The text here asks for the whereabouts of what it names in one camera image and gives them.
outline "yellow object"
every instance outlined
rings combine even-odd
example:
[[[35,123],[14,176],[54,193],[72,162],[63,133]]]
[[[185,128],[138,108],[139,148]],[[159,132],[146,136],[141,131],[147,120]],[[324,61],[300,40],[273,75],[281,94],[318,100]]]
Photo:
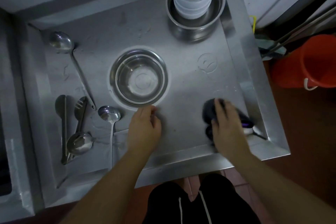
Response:
[[[257,23],[257,17],[254,16],[254,15],[250,15],[249,17],[252,17],[252,18],[253,18],[253,27],[252,27],[252,30],[253,30],[253,34],[254,34],[254,31],[255,31],[255,24]]]

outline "person's left hand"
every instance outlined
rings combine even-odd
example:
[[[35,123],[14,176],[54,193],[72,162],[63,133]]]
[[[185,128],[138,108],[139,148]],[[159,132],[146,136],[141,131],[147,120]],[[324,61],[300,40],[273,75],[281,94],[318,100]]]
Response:
[[[128,129],[128,150],[147,157],[155,150],[161,137],[161,121],[153,105],[139,108]]]

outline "black shorts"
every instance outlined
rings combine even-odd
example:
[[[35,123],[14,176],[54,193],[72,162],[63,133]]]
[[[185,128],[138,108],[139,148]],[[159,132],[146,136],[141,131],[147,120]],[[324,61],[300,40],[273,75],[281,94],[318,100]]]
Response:
[[[177,184],[167,182],[149,195],[143,224],[154,223],[251,223],[260,221],[250,205],[222,175],[210,174],[203,180],[199,193],[191,202]]]

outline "red floor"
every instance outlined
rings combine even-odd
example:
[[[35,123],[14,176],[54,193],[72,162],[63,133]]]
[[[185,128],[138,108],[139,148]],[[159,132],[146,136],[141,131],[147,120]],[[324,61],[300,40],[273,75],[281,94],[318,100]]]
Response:
[[[266,161],[284,176],[306,188],[336,208],[336,89],[281,89],[271,83],[273,95],[287,136],[291,155]],[[225,170],[262,223],[272,223],[267,211],[235,169]],[[134,190],[124,223],[141,223],[148,195],[155,185]],[[199,187],[198,176],[187,178],[185,190],[193,199]],[[74,204],[45,209],[32,218],[15,223],[58,223]]]

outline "bucket handle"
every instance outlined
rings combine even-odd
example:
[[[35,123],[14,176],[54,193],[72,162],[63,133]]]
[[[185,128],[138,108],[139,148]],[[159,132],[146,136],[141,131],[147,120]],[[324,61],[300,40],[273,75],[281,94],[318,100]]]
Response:
[[[308,88],[308,80],[309,80],[308,78],[305,78],[305,79],[304,79],[304,82],[303,82],[304,88],[305,88],[306,90],[315,90],[318,86]]]

